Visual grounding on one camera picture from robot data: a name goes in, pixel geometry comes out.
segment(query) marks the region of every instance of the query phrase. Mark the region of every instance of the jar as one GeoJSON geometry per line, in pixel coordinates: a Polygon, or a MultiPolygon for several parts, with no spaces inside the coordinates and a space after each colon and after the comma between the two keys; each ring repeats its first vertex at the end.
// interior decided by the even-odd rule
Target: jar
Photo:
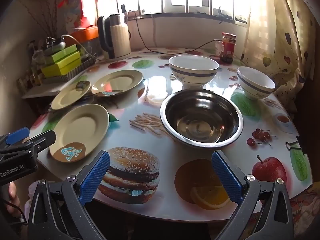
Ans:
{"type": "Polygon", "coordinates": [[[220,60],[227,64],[233,61],[233,52],[235,50],[236,35],[230,33],[222,33],[222,45],[220,52],[220,60]]]}

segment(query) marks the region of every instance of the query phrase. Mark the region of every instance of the metal bowl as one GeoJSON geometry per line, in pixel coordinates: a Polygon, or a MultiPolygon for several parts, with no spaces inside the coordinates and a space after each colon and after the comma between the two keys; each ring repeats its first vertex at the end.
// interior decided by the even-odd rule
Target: metal bowl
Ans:
{"type": "Polygon", "coordinates": [[[227,146],[243,129],[238,107],[204,89],[181,90],[168,96],[161,105],[160,118],[174,139],[201,148],[227,146]]]}

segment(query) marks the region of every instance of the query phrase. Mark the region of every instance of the bottle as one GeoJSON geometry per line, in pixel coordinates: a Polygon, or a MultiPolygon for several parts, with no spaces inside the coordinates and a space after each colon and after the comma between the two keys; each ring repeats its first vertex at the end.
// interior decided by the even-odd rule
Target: bottle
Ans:
{"type": "Polygon", "coordinates": [[[220,52],[220,60],[224,63],[231,64],[233,61],[233,52],[235,50],[236,35],[230,33],[222,33],[222,45],[220,52]]]}

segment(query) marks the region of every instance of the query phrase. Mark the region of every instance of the hamburger bun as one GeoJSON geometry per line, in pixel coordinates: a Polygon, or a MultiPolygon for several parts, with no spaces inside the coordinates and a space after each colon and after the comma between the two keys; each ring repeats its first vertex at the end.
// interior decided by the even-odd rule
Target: hamburger bun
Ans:
{"type": "Polygon", "coordinates": [[[98,187],[100,192],[124,203],[147,202],[159,184],[159,159],[149,152],[126,147],[108,152],[110,167],[98,187]]]}

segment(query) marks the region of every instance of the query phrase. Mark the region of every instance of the oval plate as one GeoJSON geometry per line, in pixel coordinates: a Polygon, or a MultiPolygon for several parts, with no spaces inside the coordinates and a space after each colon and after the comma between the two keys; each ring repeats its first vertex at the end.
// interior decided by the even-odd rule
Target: oval plate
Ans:
{"type": "Polygon", "coordinates": [[[90,81],[85,80],[65,87],[52,101],[51,109],[59,110],[72,105],[89,91],[90,86],[90,81]]]}
{"type": "Polygon", "coordinates": [[[111,97],[136,87],[142,80],[143,75],[140,71],[120,70],[100,78],[92,86],[91,92],[98,97],[111,97]]]}
{"type": "Polygon", "coordinates": [[[100,143],[109,126],[107,110],[88,104],[72,109],[54,128],[56,141],[49,149],[59,162],[72,163],[86,157],[100,143]]]}

